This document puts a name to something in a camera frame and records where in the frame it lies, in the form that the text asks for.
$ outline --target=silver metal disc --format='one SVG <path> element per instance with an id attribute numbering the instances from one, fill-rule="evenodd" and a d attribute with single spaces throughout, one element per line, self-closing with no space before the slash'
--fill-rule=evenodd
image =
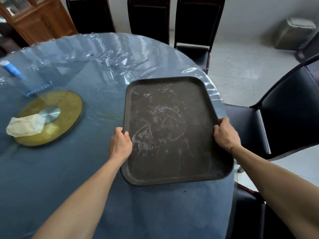
<path id="1" fill-rule="evenodd" d="M 44 109 L 42 109 L 39 112 L 39 115 L 45 117 L 45 123 L 48 124 L 50 122 L 53 122 L 60 114 L 61 110 L 57 106 L 49 106 Z"/>

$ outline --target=wrinkled plastic sheet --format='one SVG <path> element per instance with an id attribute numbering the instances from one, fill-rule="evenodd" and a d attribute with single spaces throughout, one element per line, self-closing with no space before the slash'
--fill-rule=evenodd
<path id="1" fill-rule="evenodd" d="M 5 128 L 11 117 L 35 97 L 24 97 L 14 77 L 0 69 L 1 238 L 31 236 L 106 162 L 114 127 L 123 124 L 125 90 L 132 81 L 197 77 L 205 83 L 217 115 L 227 116 L 216 87 L 201 68 L 169 45 L 143 36 L 107 33 L 64 37 L 25 48 L 3 60 L 10 61 L 28 78 L 29 88 L 48 81 L 54 83 L 37 95 L 58 90 L 76 92 L 83 100 L 84 112 L 75 129 L 61 140 L 40 148 L 18 145 Z M 135 232 L 137 238 L 176 238 L 176 233 L 181 233 L 181 238 L 192 234 L 224 238 L 233 183 L 234 173 L 218 181 L 140 189 L 118 174 L 94 237 L 130 238 Z M 186 199 L 180 191 L 191 193 Z"/>

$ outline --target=person's left arm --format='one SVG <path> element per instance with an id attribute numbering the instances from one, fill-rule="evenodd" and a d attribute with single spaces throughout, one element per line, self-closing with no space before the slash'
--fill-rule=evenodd
<path id="1" fill-rule="evenodd" d="M 115 128 L 109 160 L 60 205 L 32 239 L 92 238 L 115 175 L 131 152 L 128 132 Z"/>

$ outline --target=dining table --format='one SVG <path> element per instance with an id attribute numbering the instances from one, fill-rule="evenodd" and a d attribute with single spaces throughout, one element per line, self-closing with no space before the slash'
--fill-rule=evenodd
<path id="1" fill-rule="evenodd" d="M 207 89 L 217 116 L 224 101 L 209 76 L 160 41 L 126 33 L 62 37 L 13 52 L 33 84 L 53 85 L 24 96 L 0 68 L 0 238 L 31 238 L 44 221 L 107 160 L 114 128 L 123 126 L 126 87 L 139 79 L 193 76 Z M 38 96 L 69 90 L 83 101 L 65 136 L 28 147 L 6 133 L 12 117 Z M 137 187 L 119 171 L 93 238 L 226 238 L 230 235 L 237 165 L 223 179 Z"/>

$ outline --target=cabinet door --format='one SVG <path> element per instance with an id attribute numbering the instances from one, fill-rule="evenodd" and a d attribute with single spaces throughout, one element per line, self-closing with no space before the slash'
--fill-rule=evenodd
<path id="1" fill-rule="evenodd" d="M 58 38 L 78 33 L 60 0 L 51 2 L 41 13 L 50 25 L 52 25 Z"/>
<path id="2" fill-rule="evenodd" d="M 41 15 L 37 13 L 25 17 L 22 22 L 16 24 L 15 28 L 28 44 L 45 42 L 56 38 Z"/>

